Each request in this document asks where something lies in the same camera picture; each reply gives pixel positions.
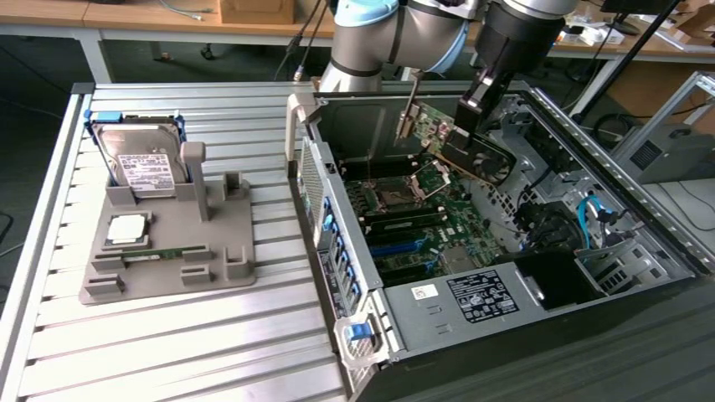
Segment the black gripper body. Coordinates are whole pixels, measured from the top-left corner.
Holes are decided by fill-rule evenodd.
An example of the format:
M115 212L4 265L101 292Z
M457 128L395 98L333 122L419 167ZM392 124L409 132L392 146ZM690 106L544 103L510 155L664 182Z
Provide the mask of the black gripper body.
M546 58L566 19L538 18L507 4L492 4L477 34L475 51L482 67L476 82L507 82Z

